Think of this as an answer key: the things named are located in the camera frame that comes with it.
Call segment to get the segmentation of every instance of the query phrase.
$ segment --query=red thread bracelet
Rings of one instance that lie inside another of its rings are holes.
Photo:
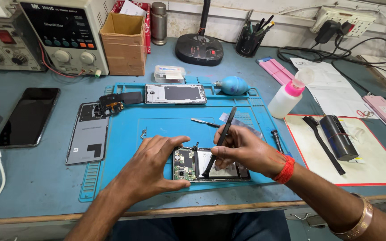
[[[291,176],[293,176],[295,160],[291,156],[286,156],[279,151],[277,152],[284,156],[286,162],[282,171],[276,177],[272,178],[272,180],[280,184],[285,184],[290,180]]]

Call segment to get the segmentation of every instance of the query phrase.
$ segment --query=phone screen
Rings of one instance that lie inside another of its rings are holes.
[[[59,91],[58,88],[27,88],[0,134],[0,146],[37,145]]]

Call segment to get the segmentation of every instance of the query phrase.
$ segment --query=white plastic bottle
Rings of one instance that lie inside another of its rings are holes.
[[[305,85],[314,81],[312,69],[300,69],[294,79],[288,84],[281,86],[274,98],[268,105],[269,112],[275,118],[282,119],[302,99]]]

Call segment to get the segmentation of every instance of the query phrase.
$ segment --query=blue tabletop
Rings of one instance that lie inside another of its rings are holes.
[[[80,192],[86,164],[65,166],[69,140],[81,103],[97,101],[107,85],[116,82],[152,82],[154,66],[172,65],[185,68],[190,76],[209,76],[212,81],[236,75],[256,87],[264,101],[269,103],[281,85],[265,72],[256,58],[272,56],[291,73],[296,69],[277,58],[275,48],[260,48],[255,58],[244,58],[234,51],[233,44],[223,43],[224,58],[215,67],[190,65],[175,57],[176,39],[168,38],[165,46],[152,46],[147,56],[145,76],[105,76],[68,79],[51,71],[47,73],[0,71],[0,115],[5,123],[27,87],[58,87],[61,96],[48,122],[40,144],[35,148],[2,150],[2,162],[7,183],[0,195],[0,218],[74,214],[86,211],[90,203],[80,203]],[[337,66],[367,85],[375,94],[386,96],[385,88],[368,70],[360,65],[337,62]],[[294,114],[319,114],[319,107],[306,91],[303,99],[293,109]],[[303,161],[283,120],[275,119],[283,138],[297,162]],[[366,123],[386,148],[386,126],[380,120]],[[344,187],[363,195],[385,195],[386,186]],[[171,193],[153,197],[131,207],[129,211],[158,208],[177,208],[200,205],[247,204],[255,202],[300,200],[291,190],[280,184],[264,184],[207,191]]]

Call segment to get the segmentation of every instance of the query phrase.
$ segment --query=stainless steel bottle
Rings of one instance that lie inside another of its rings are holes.
[[[166,4],[154,2],[151,7],[151,41],[155,45],[165,45],[168,30]]]

